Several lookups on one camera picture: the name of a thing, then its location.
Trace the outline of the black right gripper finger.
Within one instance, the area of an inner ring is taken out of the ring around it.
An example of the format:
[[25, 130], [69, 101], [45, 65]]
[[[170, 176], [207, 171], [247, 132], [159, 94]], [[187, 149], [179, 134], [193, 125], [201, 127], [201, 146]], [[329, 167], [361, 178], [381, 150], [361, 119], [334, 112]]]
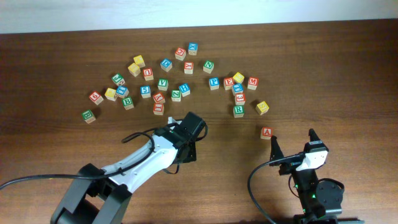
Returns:
[[279, 143], [277, 142], [277, 137], [272, 136], [271, 137], [271, 154], [270, 154], [270, 166], [278, 166], [284, 159], [284, 155], [282, 153], [282, 150], [279, 146]]
[[309, 141], [310, 144], [320, 144], [321, 143], [321, 140], [317, 136], [314, 129], [311, 128], [308, 130], [308, 136], [310, 138], [310, 141]]

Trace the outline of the green V block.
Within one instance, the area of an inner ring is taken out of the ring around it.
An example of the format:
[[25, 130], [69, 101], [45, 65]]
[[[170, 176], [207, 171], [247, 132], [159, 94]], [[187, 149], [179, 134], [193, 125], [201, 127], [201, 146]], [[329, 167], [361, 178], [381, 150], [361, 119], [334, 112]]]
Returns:
[[160, 91], [167, 91], [169, 87], [169, 81], [167, 79], [160, 78], [157, 86]]

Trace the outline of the blue P block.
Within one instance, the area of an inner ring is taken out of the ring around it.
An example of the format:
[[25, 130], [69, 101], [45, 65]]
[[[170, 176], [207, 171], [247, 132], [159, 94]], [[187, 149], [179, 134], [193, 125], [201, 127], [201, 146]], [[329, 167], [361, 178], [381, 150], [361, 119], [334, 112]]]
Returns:
[[213, 77], [209, 79], [210, 90], [217, 90], [220, 87], [220, 81], [218, 77]]

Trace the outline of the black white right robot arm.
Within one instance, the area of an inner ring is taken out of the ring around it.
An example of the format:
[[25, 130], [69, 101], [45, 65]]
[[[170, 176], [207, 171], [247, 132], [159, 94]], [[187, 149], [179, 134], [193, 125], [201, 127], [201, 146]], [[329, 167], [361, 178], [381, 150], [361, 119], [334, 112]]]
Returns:
[[345, 187], [337, 180], [317, 177], [316, 170], [325, 164], [329, 149], [313, 129], [308, 135], [310, 141], [303, 151], [286, 157], [277, 137], [272, 136], [270, 160], [273, 166], [279, 166], [280, 175], [290, 175], [294, 181], [303, 208], [302, 215], [294, 215], [294, 223], [337, 223]]

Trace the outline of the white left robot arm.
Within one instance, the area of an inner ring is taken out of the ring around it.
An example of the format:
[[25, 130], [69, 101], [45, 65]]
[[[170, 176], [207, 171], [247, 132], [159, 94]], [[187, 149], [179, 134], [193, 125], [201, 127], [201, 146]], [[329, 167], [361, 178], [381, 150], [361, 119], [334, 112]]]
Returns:
[[119, 162], [101, 169], [83, 166], [55, 209], [51, 223], [121, 223], [133, 193], [159, 171], [196, 159], [205, 123], [184, 121], [155, 129], [149, 141]]

